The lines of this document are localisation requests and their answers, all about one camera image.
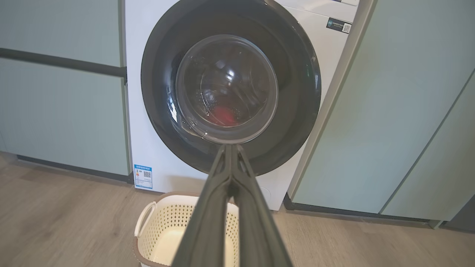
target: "white plastic laundry basket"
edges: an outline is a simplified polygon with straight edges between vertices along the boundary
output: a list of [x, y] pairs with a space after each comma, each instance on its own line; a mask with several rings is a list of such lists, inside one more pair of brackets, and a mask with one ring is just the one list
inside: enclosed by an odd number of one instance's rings
[[[142, 267], [171, 265], [197, 201], [194, 194], [166, 193], [143, 209], [133, 238], [133, 251]], [[238, 225], [239, 208], [228, 203], [225, 267], [239, 266]]]

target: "black door rim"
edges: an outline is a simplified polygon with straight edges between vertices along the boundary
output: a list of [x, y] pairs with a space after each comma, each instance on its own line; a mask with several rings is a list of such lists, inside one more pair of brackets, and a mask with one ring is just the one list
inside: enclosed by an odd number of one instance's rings
[[273, 0], [180, 0], [157, 22], [142, 58], [142, 96], [163, 142], [193, 168], [208, 172], [219, 144], [196, 134], [178, 110], [175, 82], [186, 52], [214, 35], [235, 35], [261, 49], [275, 70], [274, 118], [243, 144], [256, 175], [288, 161], [304, 144], [320, 107], [320, 69], [297, 20]]

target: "washing machine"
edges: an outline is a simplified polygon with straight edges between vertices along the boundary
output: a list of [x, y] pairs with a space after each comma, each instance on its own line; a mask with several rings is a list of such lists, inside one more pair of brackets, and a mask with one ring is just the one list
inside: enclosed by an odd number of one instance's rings
[[278, 210], [359, 0], [125, 0], [135, 186], [200, 192], [240, 143]]

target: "door glass window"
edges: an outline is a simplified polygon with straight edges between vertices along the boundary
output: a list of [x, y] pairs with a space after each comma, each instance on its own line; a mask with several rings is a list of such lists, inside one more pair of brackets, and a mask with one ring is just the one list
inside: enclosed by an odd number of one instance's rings
[[265, 54], [233, 35], [205, 38], [185, 54], [176, 80], [179, 109], [196, 133], [215, 143], [244, 143], [269, 125], [277, 78]]

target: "qr code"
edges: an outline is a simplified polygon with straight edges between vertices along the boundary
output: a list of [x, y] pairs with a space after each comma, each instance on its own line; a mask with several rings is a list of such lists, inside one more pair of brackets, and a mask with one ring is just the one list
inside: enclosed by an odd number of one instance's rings
[[352, 27], [351, 24], [345, 23], [345, 24], [343, 25], [343, 30], [342, 30], [342, 32], [350, 33], [351, 27]]

